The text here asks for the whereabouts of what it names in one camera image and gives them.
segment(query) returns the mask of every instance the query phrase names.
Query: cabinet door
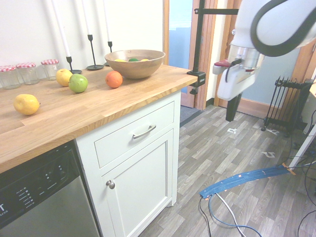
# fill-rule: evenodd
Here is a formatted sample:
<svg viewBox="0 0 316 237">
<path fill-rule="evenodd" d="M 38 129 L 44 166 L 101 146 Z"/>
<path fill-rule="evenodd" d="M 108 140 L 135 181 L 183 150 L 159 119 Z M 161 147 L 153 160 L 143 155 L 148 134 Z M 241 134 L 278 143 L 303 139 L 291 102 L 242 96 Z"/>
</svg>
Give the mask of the cabinet door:
<svg viewBox="0 0 316 237">
<path fill-rule="evenodd" d="M 138 236 L 170 203 L 172 153 L 173 130 L 102 177 L 116 237 Z"/>
</svg>

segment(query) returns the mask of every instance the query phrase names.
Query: stainless steel dishwasher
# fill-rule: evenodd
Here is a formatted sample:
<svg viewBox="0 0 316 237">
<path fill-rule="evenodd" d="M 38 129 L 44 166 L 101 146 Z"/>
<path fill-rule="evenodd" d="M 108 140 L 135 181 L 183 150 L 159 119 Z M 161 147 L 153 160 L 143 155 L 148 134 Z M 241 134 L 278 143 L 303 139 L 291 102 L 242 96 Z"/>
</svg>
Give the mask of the stainless steel dishwasher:
<svg viewBox="0 0 316 237">
<path fill-rule="evenodd" d="M 73 141 L 0 174 L 0 237 L 99 237 Z"/>
</svg>

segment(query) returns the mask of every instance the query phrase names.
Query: dishwasher control panel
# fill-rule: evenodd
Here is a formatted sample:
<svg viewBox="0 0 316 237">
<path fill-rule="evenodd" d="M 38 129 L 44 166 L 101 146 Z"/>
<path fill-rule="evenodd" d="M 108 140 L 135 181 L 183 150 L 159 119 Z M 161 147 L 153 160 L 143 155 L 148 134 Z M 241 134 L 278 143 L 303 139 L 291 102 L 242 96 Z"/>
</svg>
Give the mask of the dishwasher control panel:
<svg viewBox="0 0 316 237">
<path fill-rule="evenodd" d="M 75 155 L 63 145 L 0 174 L 0 229 L 76 179 Z"/>
</svg>

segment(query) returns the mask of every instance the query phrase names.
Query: glass jar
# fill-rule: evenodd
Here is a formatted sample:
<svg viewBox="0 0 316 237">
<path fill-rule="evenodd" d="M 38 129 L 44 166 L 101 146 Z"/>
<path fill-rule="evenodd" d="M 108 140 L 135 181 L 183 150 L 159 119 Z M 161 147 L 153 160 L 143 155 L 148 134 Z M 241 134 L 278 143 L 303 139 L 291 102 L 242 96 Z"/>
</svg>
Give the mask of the glass jar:
<svg viewBox="0 0 316 237">
<path fill-rule="evenodd" d="M 0 67 L 0 83 L 7 90 L 17 88 L 21 85 L 15 66 Z"/>
<path fill-rule="evenodd" d="M 57 59 L 48 59 L 41 61 L 48 80 L 56 80 L 56 72 L 59 70 L 59 61 Z"/>
<path fill-rule="evenodd" d="M 40 81 L 36 75 L 35 66 L 35 63 L 19 63 L 16 65 L 26 85 L 33 85 Z"/>
</svg>

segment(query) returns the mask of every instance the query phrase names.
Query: wooden countertop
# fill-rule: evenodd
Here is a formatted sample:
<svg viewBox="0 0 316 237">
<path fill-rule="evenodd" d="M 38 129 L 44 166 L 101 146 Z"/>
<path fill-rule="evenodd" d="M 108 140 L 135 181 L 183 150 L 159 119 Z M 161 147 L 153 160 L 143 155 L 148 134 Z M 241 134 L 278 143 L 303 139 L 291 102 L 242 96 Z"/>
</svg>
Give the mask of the wooden countertop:
<svg viewBox="0 0 316 237">
<path fill-rule="evenodd" d="M 147 79 L 124 79 L 111 89 L 105 83 L 111 70 L 84 70 L 89 85 L 81 94 L 56 81 L 0 88 L 0 173 L 197 81 L 186 69 L 162 65 Z M 40 108 L 34 115 L 14 109 L 19 94 L 37 97 Z"/>
</svg>

